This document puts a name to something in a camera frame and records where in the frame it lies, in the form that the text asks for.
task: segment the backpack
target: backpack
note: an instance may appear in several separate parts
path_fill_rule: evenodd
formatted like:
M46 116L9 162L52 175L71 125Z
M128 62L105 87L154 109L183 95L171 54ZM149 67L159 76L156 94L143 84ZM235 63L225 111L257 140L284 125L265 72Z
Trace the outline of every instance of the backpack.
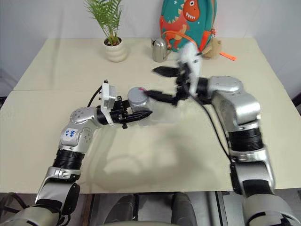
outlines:
M216 0L164 0L160 17L161 36L177 52L188 41L201 52L215 35Z

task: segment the beige table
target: beige table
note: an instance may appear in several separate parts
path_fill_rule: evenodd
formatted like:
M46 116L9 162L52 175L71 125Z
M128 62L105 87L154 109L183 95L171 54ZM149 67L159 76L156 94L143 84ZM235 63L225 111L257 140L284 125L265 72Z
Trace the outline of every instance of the beige table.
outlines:
M45 43L0 111L0 192L37 192L69 115L87 105L102 80L108 79L123 97L136 85L173 90L172 79L150 73L163 64L152 61L149 39L126 41L130 56L117 64L103 59L101 40ZM223 44L237 61L204 61L203 75L243 81L262 107L263 140L277 188L301 187L297 111L254 39L223 39ZM181 102L179 108L177 123L98 130L83 162L81 192L232 189L227 158L206 115L192 101Z

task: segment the white pot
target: white pot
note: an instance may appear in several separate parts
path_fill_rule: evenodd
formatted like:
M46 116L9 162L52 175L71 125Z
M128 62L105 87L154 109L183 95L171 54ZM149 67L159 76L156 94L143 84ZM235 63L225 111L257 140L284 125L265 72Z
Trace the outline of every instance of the white pot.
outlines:
M105 51L106 51L106 57L108 60L113 62L120 62L126 59L127 57L127 48L124 44L124 42L121 39L120 44L117 46L107 46L103 42Z

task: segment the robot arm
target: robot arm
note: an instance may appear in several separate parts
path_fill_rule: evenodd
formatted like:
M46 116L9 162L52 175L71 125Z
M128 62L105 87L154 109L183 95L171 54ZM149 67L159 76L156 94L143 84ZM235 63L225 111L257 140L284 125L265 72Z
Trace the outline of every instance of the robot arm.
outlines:
M246 199L247 226L300 226L291 208L274 194L275 180L269 154L260 132L260 105L244 90L240 80L229 76L200 77L202 58L191 43L180 51L178 68L159 67L154 72L176 77L176 96L146 91L153 99L177 105L192 97L211 104L227 136L233 190Z
M4 222L3 226L56 226L62 216L70 215L76 208L80 187L75 182L81 174L81 163L90 146L93 133L105 125L122 124L148 117L152 111L127 113L129 102L116 97L115 87L107 81L102 85L102 102L99 107L82 107L70 116L63 129L56 158L48 168L39 189L35 205L26 208Z

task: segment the metal cylinder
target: metal cylinder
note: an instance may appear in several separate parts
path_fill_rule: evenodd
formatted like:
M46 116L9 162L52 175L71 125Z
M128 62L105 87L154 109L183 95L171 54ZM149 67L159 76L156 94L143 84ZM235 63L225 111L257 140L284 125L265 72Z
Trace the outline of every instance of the metal cylinder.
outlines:
M157 39L153 42L152 59L162 63L166 60L168 54L167 44L164 39Z
M59 149L52 166L68 170L80 170L84 157L84 153Z
M134 87L129 90L127 99L133 112L151 110L150 98L145 95L144 91L146 89L142 87Z

